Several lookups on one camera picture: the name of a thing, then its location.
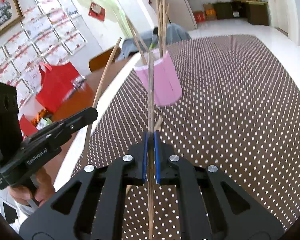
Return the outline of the red bag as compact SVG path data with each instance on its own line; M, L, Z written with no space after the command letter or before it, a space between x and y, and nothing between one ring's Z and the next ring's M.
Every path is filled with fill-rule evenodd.
M23 135L27 137L36 132L37 114L41 110L55 113L75 91L75 83L81 78L71 62L58 66L40 62L28 70L23 79L33 92L21 107L19 123Z

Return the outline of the brown wooden chair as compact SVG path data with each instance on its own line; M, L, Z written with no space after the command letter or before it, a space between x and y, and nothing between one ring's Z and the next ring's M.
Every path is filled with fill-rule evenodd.
M108 50L106 50L106 51L96 55L92 59L90 59L89 69L92 73L95 71L98 71L106 66L113 49L114 49L114 47L111 47ZM121 48L119 47L115 53L113 60L112 60L111 69L115 69L115 60L119 57L120 53L121 53Z

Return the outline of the brown polka dot tablecloth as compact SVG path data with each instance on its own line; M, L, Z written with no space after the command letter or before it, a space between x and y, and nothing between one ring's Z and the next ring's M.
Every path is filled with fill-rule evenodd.
M300 216L300 90L293 79L251 35L178 42L168 52L182 96L155 107L161 140L193 165L221 168L288 230ZM109 165L145 130L147 92L132 70L96 126L87 163ZM122 239L148 239L147 192L130 189ZM175 186L155 186L155 239L181 239L177 204Z

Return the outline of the pink cylindrical utensil holder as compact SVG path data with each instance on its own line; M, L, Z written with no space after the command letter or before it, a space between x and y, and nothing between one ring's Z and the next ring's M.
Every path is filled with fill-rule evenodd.
M159 58L159 50L152 50L154 56L154 103L170 106L182 96L182 88L169 52Z

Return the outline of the framed picture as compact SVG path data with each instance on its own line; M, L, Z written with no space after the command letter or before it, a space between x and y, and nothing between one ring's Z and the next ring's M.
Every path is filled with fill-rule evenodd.
M23 19L19 0L0 0L0 37Z

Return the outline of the grey jacket on chair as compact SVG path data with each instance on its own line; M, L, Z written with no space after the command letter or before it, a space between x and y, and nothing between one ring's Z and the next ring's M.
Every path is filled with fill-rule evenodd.
M155 27L153 30L142 33L140 36L143 39L148 49L151 50L158 46L159 36L158 36L157 27ZM175 23L171 23L167 25L166 44L171 44L171 43L190 40L190 39L191 37L189 33L183 27ZM138 52L139 51L135 44L134 38L127 38L124 40L121 48L121 53L119 54L116 60L121 61L123 59L127 59Z

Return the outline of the white refrigerator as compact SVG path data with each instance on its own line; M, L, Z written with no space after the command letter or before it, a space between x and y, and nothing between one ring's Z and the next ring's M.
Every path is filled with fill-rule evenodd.
M169 8L169 22L175 23L186 31L197 29L197 24L194 19L188 0L165 0Z

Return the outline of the dark wooden sideboard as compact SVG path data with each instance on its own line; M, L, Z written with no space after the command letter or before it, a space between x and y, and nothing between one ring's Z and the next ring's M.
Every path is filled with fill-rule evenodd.
M218 20L244 18L252 25L269 26L268 3L258 1L231 1L213 3Z

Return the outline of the red diamond wall decoration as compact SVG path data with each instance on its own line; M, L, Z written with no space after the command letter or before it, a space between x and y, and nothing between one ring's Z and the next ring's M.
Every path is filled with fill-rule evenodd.
M95 2L91 2L88 15L99 21L104 22L106 16L106 10Z

